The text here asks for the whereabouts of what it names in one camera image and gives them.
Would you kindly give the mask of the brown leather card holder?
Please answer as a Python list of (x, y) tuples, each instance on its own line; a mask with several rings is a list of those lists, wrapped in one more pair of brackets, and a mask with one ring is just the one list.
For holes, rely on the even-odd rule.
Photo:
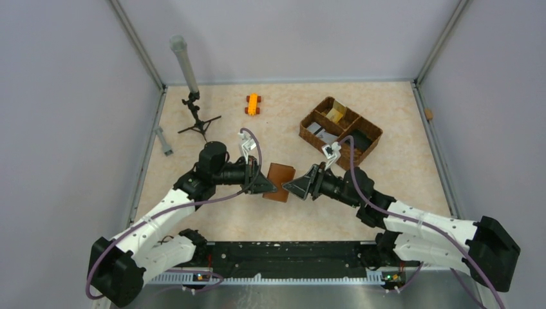
[(262, 197), (266, 200), (286, 203), (289, 192), (283, 188), (283, 184), (294, 179), (296, 169), (290, 165), (284, 165), (272, 162), (268, 170), (267, 179), (276, 187), (276, 192), (264, 193)]

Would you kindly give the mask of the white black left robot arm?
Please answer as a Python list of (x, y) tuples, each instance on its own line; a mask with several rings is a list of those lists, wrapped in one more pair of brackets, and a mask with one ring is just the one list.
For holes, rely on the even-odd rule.
[(185, 262), (201, 265), (207, 250), (197, 232), (183, 232), (164, 245), (159, 242), (202, 205), (231, 200), (243, 193), (277, 190), (261, 172), (259, 142), (254, 138), (240, 142), (240, 152), (241, 156), (230, 162), (225, 144), (206, 143), (198, 161), (151, 211), (116, 236), (96, 240), (89, 257), (87, 297), (105, 297), (125, 307), (151, 279), (166, 270)]

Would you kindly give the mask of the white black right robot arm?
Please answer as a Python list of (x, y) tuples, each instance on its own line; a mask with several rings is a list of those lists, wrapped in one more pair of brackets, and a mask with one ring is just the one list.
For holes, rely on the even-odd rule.
[(510, 290), (521, 249), (498, 220), (439, 216), (383, 194), (374, 185), (358, 167), (336, 176), (314, 164), (283, 188), (302, 200), (327, 196), (356, 208), (362, 223), (384, 230), (376, 242), (385, 265), (421, 261), (459, 270), (483, 286), (491, 283), (497, 292)]

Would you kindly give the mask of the black card in basket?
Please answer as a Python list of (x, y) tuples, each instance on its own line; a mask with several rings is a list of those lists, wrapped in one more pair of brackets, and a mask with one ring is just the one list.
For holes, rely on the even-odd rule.
[(366, 133), (358, 129), (352, 131), (349, 136), (353, 138), (354, 147), (362, 153), (368, 150), (373, 143)]

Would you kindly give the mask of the woven wicker divided basket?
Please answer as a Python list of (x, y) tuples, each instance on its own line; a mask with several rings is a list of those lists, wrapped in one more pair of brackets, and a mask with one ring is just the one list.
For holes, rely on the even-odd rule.
[[(320, 151), (326, 143), (306, 129), (312, 122), (317, 122), (329, 133), (337, 135), (338, 138), (335, 142), (339, 142), (341, 145), (341, 157), (338, 159), (337, 165), (347, 170), (351, 162), (354, 166), (358, 166), (377, 147), (383, 130), (350, 108), (347, 108), (346, 114), (339, 124), (329, 121), (325, 117), (325, 113), (332, 107), (333, 100), (336, 99), (333, 97), (324, 98), (300, 121), (299, 136)], [(357, 129), (366, 133), (373, 142), (370, 148), (363, 153), (354, 147), (353, 138), (349, 136), (352, 131)]]

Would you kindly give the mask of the orange toy car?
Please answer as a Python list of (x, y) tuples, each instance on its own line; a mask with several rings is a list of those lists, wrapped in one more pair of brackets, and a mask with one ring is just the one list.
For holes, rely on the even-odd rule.
[(246, 96), (247, 106), (244, 109), (245, 114), (249, 116), (259, 115), (261, 112), (259, 107), (260, 102), (261, 102), (261, 96), (258, 95), (257, 93), (251, 93), (250, 95), (247, 95)]

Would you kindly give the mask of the small wooden block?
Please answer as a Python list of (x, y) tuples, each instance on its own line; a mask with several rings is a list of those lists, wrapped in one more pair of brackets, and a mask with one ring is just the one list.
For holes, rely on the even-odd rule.
[(424, 108), (424, 116), (427, 121), (431, 121), (433, 119), (433, 112), (429, 108)]

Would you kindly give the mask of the black tripod with grey tube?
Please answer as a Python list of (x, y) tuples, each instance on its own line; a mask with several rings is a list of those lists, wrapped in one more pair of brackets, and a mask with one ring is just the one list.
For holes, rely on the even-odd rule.
[(189, 59), (187, 42), (182, 35), (174, 35), (169, 39), (169, 47), (178, 61), (179, 67), (186, 81), (186, 85), (189, 89), (188, 97), (187, 99), (182, 99), (182, 103), (188, 108), (194, 119), (194, 124), (192, 126), (180, 130), (178, 134), (187, 131), (195, 131), (201, 134), (205, 142), (207, 142), (206, 132), (210, 124), (215, 120), (219, 120), (221, 116), (217, 116), (209, 120), (202, 120), (199, 117), (198, 112), (200, 107), (197, 106), (195, 102), (200, 100), (200, 90)]

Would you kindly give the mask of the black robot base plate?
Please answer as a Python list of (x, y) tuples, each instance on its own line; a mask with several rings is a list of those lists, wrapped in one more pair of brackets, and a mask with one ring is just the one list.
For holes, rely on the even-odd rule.
[(382, 253), (372, 241), (217, 241), (200, 245), (181, 268), (211, 270), (225, 279), (337, 279), (365, 277), (372, 270), (415, 267)]

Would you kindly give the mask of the grey metal bracket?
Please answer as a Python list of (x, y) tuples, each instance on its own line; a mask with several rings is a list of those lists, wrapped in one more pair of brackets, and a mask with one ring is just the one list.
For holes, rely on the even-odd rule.
[(160, 126), (156, 126), (153, 129), (157, 139), (160, 141), (162, 152), (165, 156), (170, 156), (173, 154), (173, 149), (171, 145), (167, 142), (164, 136), (164, 130)]

